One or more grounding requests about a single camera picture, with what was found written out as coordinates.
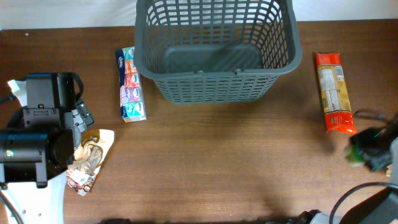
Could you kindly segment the grey plastic lattice basket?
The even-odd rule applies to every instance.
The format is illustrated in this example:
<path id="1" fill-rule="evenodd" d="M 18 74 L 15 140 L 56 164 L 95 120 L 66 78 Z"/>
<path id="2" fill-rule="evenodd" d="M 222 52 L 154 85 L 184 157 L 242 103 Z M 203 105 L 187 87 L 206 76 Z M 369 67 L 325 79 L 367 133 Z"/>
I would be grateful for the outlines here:
<path id="1" fill-rule="evenodd" d="M 138 0 L 134 63 L 174 104 L 255 101 L 302 59 L 292 0 Z"/>

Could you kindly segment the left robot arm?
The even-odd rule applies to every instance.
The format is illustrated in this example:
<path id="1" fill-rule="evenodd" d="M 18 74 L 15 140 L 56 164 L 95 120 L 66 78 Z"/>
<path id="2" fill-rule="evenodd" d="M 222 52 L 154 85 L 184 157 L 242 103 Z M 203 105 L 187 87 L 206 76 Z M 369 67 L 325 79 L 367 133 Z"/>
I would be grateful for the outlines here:
<path id="1" fill-rule="evenodd" d="M 94 123 L 76 73 L 30 73 L 21 108 L 1 130 L 1 200 L 9 223 L 63 223 L 67 168 Z"/>

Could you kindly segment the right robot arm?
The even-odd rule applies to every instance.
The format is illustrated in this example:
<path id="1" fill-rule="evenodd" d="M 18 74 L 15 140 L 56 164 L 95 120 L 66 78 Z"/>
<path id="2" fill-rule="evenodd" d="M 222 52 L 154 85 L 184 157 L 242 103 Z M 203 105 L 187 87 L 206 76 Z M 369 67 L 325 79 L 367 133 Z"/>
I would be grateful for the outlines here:
<path id="1" fill-rule="evenodd" d="M 388 182 L 366 182 L 348 190 L 333 206 L 329 215 L 319 210 L 303 212 L 297 223 L 397 223 L 397 123 L 383 128 L 369 128 L 349 139 L 345 157 L 354 164 L 363 164 L 375 172 L 385 168 Z M 342 217 L 336 215 L 340 205 L 353 193 L 366 187 L 383 189 L 357 204 Z"/>

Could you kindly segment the green lid spice jar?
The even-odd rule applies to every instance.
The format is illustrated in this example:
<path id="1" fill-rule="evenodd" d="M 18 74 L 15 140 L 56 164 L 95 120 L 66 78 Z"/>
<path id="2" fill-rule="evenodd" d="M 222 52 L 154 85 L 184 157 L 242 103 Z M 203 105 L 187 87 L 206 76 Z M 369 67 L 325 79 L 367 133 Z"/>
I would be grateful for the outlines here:
<path id="1" fill-rule="evenodd" d="M 344 157 L 348 164 L 352 167 L 360 167 L 364 165 L 364 160 L 359 155 L 358 147 L 353 144 L 348 144 L 345 147 Z"/>

